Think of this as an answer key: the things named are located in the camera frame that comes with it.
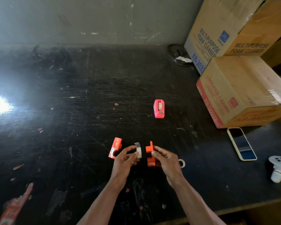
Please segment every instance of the forearm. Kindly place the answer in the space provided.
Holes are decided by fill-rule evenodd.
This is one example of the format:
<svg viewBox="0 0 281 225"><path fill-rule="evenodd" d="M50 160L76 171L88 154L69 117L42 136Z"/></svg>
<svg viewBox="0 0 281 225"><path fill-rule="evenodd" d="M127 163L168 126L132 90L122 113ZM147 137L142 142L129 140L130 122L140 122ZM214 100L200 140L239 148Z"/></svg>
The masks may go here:
<svg viewBox="0 0 281 225"><path fill-rule="evenodd" d="M108 224L120 191L118 183L109 180L77 225Z"/></svg>
<svg viewBox="0 0 281 225"><path fill-rule="evenodd" d="M190 225L222 225L225 224L203 201L197 191L181 178L173 188L178 196L180 204L187 216Z"/></svg>

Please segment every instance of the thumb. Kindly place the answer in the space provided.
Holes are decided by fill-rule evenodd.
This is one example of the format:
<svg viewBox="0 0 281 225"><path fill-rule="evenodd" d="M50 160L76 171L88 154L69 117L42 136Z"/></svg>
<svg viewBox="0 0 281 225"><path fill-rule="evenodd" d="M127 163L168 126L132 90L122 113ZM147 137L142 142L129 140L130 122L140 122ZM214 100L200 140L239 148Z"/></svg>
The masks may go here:
<svg viewBox="0 0 281 225"><path fill-rule="evenodd" d="M136 151L135 153L133 153L133 154L127 159L127 161L128 161L129 163L132 163L134 160L136 160L136 158L138 157L138 155L139 155L139 152Z"/></svg>
<svg viewBox="0 0 281 225"><path fill-rule="evenodd" d="M152 151L152 155L155 156L161 163L165 162L166 158L163 157L159 152Z"/></svg>

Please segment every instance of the white game controller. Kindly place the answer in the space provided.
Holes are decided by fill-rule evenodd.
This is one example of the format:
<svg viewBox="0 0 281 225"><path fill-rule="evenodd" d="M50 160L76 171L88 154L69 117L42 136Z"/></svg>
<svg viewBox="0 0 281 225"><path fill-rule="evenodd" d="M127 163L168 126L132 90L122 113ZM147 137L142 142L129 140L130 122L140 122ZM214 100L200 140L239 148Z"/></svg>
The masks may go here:
<svg viewBox="0 0 281 225"><path fill-rule="evenodd" d="M273 182L279 183L281 181L281 156L271 156L269 161L274 165L274 171L271 176Z"/></svg>

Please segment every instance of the hand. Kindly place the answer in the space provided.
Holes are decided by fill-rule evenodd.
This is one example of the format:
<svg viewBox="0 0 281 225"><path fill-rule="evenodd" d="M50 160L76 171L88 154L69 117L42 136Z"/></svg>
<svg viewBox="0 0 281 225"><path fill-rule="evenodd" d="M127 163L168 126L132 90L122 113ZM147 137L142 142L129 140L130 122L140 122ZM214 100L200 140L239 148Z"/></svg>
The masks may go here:
<svg viewBox="0 0 281 225"><path fill-rule="evenodd" d="M160 162L160 164L157 162L156 165L161 166L163 172L167 176L169 185L174 188L174 185L180 183L184 179L178 156L158 146L153 147L158 152L152 151L152 155Z"/></svg>
<svg viewBox="0 0 281 225"><path fill-rule="evenodd" d="M110 181L115 183L119 188L119 191L125 186L131 166L136 165L136 162L139 162L139 159L137 158L139 155L138 151L132 154L127 154L128 151L133 149L136 149L136 145L124 148L114 159Z"/></svg>

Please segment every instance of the large cardboard box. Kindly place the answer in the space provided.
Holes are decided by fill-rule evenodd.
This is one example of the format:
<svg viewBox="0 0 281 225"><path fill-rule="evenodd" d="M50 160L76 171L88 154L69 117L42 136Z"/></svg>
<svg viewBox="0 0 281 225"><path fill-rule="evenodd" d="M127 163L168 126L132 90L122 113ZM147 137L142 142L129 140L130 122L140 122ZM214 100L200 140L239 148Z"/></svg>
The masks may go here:
<svg viewBox="0 0 281 225"><path fill-rule="evenodd" d="M217 128L281 117L281 78L258 56L214 57L197 88Z"/></svg>
<svg viewBox="0 0 281 225"><path fill-rule="evenodd" d="M281 36L281 0L204 0L185 42L202 74L213 57L261 56Z"/></svg>

